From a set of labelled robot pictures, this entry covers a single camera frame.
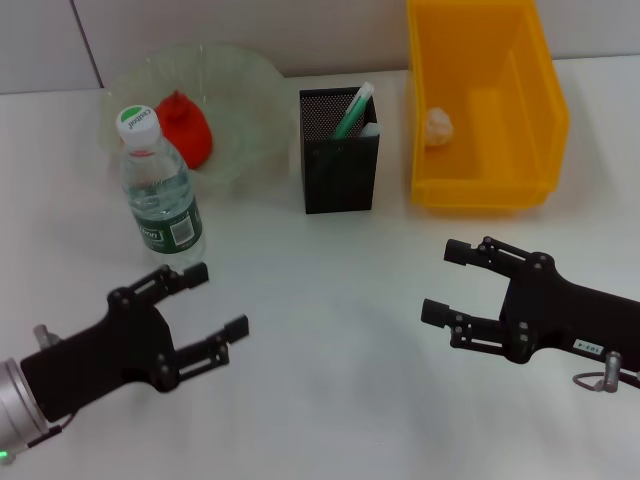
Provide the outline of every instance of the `yellow plastic bin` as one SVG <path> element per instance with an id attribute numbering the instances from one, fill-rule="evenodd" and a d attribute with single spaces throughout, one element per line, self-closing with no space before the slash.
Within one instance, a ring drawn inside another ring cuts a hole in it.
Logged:
<path id="1" fill-rule="evenodd" d="M 533 0 L 408 0 L 412 201 L 518 210 L 555 190 L 569 113 Z M 451 143 L 425 146 L 440 107 Z"/>

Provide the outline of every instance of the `bottle label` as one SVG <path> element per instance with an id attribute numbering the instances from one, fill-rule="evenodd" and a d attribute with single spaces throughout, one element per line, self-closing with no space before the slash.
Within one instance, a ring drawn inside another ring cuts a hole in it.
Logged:
<path id="1" fill-rule="evenodd" d="M 147 220 L 134 215 L 142 239 L 154 252 L 174 254 L 191 248 L 202 235 L 202 221 L 196 199 L 180 215 L 167 220 Z"/>

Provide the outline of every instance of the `water bottle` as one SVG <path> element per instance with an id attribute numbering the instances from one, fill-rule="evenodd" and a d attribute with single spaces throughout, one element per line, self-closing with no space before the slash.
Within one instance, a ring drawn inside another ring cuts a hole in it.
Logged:
<path id="1" fill-rule="evenodd" d="M 134 105 L 116 119 L 122 188 L 145 245 L 158 263 L 184 269 L 205 249 L 189 168 L 163 135 L 153 108 Z"/>

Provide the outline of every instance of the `black mesh pen holder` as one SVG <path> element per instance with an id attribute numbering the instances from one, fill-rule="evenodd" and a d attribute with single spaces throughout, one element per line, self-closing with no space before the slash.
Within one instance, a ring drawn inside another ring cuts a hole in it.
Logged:
<path id="1" fill-rule="evenodd" d="M 360 137 L 377 122 L 373 97 L 347 137 L 331 135 L 358 87 L 300 92 L 302 185 L 308 214 L 371 210 L 380 136 Z"/>

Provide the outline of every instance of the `red object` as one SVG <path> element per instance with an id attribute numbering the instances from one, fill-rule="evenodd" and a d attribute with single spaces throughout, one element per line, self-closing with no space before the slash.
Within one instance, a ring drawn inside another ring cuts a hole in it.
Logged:
<path id="1" fill-rule="evenodd" d="M 207 120 L 195 103 L 177 90 L 156 108 L 162 133 L 178 149 L 189 168 L 202 165 L 213 149 Z"/>

